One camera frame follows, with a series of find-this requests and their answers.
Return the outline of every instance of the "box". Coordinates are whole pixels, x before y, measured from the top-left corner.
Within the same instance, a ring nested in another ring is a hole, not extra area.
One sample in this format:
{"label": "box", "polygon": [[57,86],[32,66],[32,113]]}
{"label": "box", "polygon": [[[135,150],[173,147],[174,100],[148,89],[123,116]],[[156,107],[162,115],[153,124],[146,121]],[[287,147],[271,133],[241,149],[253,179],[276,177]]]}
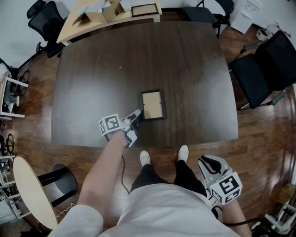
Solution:
{"label": "box", "polygon": [[258,40],[261,40],[261,41],[265,41],[265,40],[267,40],[267,37],[268,37],[266,31],[263,30],[263,29],[259,29],[259,30],[257,31],[256,36],[257,36]]}
{"label": "box", "polygon": [[108,0],[111,5],[103,12],[98,12],[101,9],[101,4],[96,2],[91,6],[87,6],[73,22],[75,24],[85,24],[89,21],[100,22],[102,24],[110,23],[119,13],[124,12],[120,1],[121,0]]}
{"label": "box", "polygon": [[286,204],[293,197],[295,190],[296,185],[288,183],[287,185],[283,186],[277,201],[281,204]]}

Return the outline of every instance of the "hardwood floor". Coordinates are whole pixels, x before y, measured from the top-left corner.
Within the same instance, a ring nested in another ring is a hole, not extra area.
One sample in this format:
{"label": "hardwood floor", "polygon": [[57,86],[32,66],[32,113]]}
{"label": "hardwood floor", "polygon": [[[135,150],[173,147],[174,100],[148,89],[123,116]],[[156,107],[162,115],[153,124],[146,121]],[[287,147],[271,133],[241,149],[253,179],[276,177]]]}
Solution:
{"label": "hardwood floor", "polygon": [[30,231],[31,227],[24,220],[6,222],[0,225],[0,236],[20,237],[21,232]]}
{"label": "hardwood floor", "polygon": [[[222,33],[219,42],[227,62],[237,56],[243,45],[258,41],[255,33],[255,28],[250,28],[245,35],[230,28]],[[26,117],[16,119],[15,122],[16,155],[25,158],[37,175],[52,171],[57,163],[66,165],[75,175],[81,189],[86,174],[102,150],[59,146],[51,143],[51,107],[58,64],[57,57],[48,59],[45,54],[42,54],[26,66],[26,69],[31,72],[30,86],[17,111],[25,114]],[[233,79],[233,85],[236,103],[240,106],[246,99],[235,79]],[[238,172],[243,183],[242,194],[238,198],[242,210],[246,218],[254,218],[263,216],[271,210],[280,188],[290,180],[293,172],[296,142],[293,91],[289,88],[288,93],[276,106],[240,111],[237,116],[239,138],[190,146],[188,165],[204,182],[197,159],[206,154],[225,158],[233,170]],[[149,149],[148,152],[156,172],[162,178],[173,181],[177,149]],[[140,149],[136,148],[124,151],[126,169],[123,181],[128,189],[131,188],[133,180],[141,170],[139,154]],[[105,220],[105,229],[116,225],[124,201],[128,197],[120,183],[121,172],[122,166],[117,174],[117,184],[109,215]],[[47,188],[51,190],[51,198],[58,197],[59,194],[54,191],[53,185]],[[75,203],[77,198],[78,196],[72,197],[57,206],[56,212],[60,213],[70,206],[71,202]],[[34,218],[28,217],[27,220],[32,224]]]}

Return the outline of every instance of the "person's arm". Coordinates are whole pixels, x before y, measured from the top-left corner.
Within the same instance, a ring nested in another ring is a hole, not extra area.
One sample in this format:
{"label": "person's arm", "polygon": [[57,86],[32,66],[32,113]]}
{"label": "person's arm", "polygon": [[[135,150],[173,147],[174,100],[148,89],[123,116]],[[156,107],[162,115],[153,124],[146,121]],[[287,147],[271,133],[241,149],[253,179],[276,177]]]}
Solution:
{"label": "person's arm", "polygon": [[[246,220],[244,213],[237,200],[233,200],[222,207],[223,222],[234,224]],[[231,229],[241,237],[251,237],[251,230],[248,224],[231,227]]]}
{"label": "person's arm", "polygon": [[87,174],[77,202],[78,205],[93,207],[104,218],[113,195],[117,170],[126,145],[123,131],[113,135],[100,158]]}

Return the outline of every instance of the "black chair base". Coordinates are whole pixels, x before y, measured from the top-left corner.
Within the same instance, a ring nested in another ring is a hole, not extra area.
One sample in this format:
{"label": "black chair base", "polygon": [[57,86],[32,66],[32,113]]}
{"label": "black chair base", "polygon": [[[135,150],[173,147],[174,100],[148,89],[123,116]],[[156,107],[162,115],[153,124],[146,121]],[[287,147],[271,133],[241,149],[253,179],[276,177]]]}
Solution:
{"label": "black chair base", "polygon": [[40,175],[38,176],[38,179],[42,186],[46,186],[54,182],[57,188],[64,194],[60,198],[51,202],[53,207],[77,194],[77,180],[72,172],[63,164],[55,165],[52,172]]}
{"label": "black chair base", "polygon": [[57,44],[55,42],[48,42],[44,50],[46,51],[48,58],[52,58],[55,55],[57,55],[57,57],[60,57],[64,47],[65,45],[63,43]]}
{"label": "black chair base", "polygon": [[[261,106],[275,106],[281,100],[281,98],[284,97],[285,93],[286,93],[286,89],[282,90],[273,100],[271,100],[271,101],[269,101],[267,103],[261,104],[258,107],[261,107]],[[249,105],[249,103],[246,103],[242,107],[238,108],[237,111],[251,109],[251,107],[247,107],[248,105]]]}

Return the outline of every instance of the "white shirt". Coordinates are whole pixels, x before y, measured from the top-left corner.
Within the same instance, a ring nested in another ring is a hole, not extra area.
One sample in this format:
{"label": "white shirt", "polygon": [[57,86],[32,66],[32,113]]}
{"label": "white shirt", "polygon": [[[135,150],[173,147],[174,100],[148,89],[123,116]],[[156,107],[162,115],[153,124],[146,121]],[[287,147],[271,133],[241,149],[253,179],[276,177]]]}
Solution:
{"label": "white shirt", "polygon": [[130,193],[117,226],[104,233],[98,211],[71,208],[49,237],[238,237],[218,221],[198,193],[174,184],[153,184]]}

